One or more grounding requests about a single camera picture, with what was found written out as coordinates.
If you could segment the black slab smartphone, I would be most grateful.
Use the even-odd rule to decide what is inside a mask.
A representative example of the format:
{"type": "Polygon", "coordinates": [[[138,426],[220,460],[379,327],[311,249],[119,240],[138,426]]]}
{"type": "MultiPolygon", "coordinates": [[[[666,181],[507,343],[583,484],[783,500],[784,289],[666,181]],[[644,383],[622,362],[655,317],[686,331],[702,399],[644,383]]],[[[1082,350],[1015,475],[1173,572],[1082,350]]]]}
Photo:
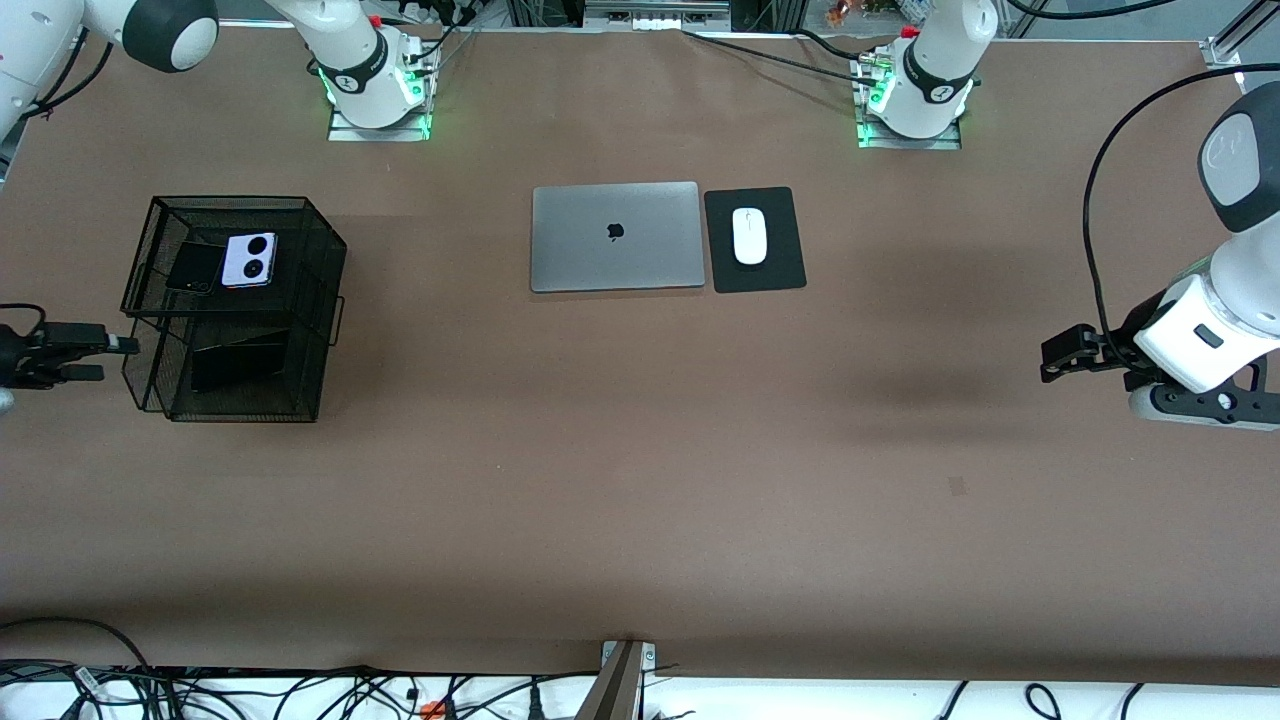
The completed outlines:
{"type": "Polygon", "coordinates": [[[273,377],[283,372],[285,355],[287,345],[283,341],[196,350],[192,357],[191,389],[205,393],[273,377]]]}

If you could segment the white flip phone black circles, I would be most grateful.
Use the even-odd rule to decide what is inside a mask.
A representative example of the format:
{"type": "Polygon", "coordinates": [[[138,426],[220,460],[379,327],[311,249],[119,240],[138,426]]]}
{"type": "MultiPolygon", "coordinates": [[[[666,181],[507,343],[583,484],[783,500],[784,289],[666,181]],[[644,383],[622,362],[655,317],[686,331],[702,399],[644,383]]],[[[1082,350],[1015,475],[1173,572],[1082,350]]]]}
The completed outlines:
{"type": "Polygon", "coordinates": [[[224,252],[221,286],[242,290],[270,284],[275,256],[276,234],[273,232],[232,236],[224,252]]]}

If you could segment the black mouse pad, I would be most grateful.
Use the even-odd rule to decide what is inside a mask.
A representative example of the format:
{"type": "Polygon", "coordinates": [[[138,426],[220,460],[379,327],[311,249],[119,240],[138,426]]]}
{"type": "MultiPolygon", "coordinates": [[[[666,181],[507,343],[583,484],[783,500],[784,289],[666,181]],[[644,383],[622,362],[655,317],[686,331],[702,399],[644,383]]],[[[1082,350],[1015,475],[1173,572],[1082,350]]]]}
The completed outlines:
{"type": "Polygon", "coordinates": [[[703,193],[703,202],[717,292],[796,290],[806,284],[791,188],[713,190],[703,193]],[[759,266],[744,266],[735,261],[731,243],[735,208],[758,208],[765,214],[769,249],[759,266]]]}

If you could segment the white computer mouse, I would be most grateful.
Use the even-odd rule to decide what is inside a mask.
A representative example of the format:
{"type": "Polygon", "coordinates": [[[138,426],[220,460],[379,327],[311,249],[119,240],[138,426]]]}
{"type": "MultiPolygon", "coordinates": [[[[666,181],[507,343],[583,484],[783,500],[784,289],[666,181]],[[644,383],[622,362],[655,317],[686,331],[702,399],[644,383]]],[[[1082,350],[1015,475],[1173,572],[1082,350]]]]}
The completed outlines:
{"type": "Polygon", "coordinates": [[[769,249],[764,211],[758,208],[735,208],[731,225],[735,261],[744,266],[763,264],[769,249]]]}

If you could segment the assorted coloured small items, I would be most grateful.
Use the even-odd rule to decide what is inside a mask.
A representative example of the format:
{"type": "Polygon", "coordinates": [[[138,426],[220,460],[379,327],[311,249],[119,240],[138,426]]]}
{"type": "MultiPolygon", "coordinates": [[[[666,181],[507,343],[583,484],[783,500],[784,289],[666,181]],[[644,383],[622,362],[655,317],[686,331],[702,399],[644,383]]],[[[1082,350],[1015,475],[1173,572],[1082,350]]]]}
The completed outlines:
{"type": "Polygon", "coordinates": [[[840,27],[851,17],[891,18],[896,15],[904,24],[918,26],[932,13],[932,0],[833,0],[824,18],[829,27],[840,27]]]}

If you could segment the silver closed laptop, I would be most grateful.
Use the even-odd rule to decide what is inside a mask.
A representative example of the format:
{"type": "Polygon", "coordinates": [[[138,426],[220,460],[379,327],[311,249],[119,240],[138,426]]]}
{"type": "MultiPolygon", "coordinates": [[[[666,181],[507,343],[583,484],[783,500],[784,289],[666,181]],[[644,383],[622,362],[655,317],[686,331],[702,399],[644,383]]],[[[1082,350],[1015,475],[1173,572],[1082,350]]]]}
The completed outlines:
{"type": "Polygon", "coordinates": [[[704,284],[696,183],[534,190],[532,292],[680,290],[704,284]]]}

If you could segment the metal equipment box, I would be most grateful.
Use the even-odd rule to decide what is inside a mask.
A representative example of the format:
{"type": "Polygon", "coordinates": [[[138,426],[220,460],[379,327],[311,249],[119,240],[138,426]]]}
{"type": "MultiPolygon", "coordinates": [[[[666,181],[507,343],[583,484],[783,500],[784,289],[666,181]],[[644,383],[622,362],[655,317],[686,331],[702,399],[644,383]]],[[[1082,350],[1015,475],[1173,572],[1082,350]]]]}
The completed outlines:
{"type": "Polygon", "coordinates": [[[730,0],[582,0],[584,29],[731,32],[730,0]]]}

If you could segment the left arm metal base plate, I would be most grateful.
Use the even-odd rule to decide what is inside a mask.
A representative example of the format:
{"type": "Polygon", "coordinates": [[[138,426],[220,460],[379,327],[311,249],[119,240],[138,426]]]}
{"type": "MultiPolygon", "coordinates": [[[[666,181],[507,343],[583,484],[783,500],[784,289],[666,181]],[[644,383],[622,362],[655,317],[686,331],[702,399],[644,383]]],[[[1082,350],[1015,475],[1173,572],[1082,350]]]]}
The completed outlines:
{"type": "Polygon", "coordinates": [[[882,118],[864,113],[858,119],[858,143],[863,149],[900,149],[920,151],[957,151],[963,147],[959,119],[931,138],[910,138],[893,132],[882,118]]]}

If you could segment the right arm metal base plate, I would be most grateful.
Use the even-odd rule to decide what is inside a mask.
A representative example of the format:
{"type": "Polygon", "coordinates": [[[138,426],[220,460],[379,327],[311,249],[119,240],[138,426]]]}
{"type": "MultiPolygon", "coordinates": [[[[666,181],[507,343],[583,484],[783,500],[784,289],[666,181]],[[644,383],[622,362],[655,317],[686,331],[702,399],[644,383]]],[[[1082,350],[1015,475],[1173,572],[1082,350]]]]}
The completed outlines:
{"type": "Polygon", "coordinates": [[[330,120],[328,127],[328,140],[332,142],[378,142],[378,143],[412,143],[426,141],[431,136],[433,104],[420,102],[415,106],[403,106],[402,102],[393,102],[384,108],[376,101],[337,101],[330,97],[330,120]],[[389,119],[392,110],[404,113],[393,123],[380,127],[364,127],[353,123],[343,110],[356,110],[358,119],[389,119]]]}

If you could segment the aluminium post with bracket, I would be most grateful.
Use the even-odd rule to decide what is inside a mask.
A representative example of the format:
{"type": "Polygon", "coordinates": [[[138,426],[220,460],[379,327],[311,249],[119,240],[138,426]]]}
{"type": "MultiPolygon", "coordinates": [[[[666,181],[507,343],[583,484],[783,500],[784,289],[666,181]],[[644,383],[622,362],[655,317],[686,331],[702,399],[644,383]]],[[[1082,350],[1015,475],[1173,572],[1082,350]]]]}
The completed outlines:
{"type": "Polygon", "coordinates": [[[607,641],[602,669],[573,720],[643,720],[644,683],[657,670],[657,647],[645,641],[607,641]]]}

